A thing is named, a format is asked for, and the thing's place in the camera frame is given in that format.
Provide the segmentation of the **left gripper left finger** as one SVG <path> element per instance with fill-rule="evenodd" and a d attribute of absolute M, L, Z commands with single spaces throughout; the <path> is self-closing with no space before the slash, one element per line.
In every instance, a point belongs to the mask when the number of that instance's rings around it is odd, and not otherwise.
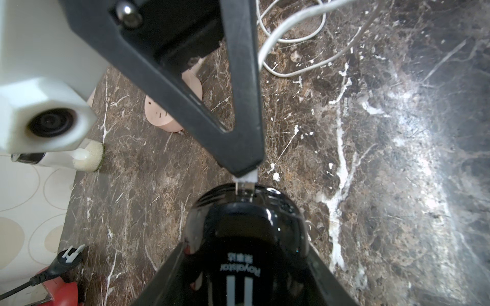
<path fill-rule="evenodd" d="M 182 305 L 184 259 L 184 247 L 181 242 L 131 305 Z"/>

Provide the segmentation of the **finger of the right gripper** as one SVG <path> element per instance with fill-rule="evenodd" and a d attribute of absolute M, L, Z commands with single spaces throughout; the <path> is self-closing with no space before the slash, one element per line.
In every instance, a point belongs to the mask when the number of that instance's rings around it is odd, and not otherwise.
<path fill-rule="evenodd" d="M 186 130 L 236 177 L 265 157 L 254 1 L 61 1 L 71 30 L 147 94 L 149 121 Z M 227 44 L 234 127 L 203 104 L 197 72 Z"/>

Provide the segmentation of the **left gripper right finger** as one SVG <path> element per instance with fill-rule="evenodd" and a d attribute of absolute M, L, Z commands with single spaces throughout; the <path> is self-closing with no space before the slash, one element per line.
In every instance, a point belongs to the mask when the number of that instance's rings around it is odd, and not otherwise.
<path fill-rule="evenodd" d="M 311 302 L 318 302 L 319 305 L 358 305 L 315 251 L 308 253 L 306 262 L 314 287 Z"/>

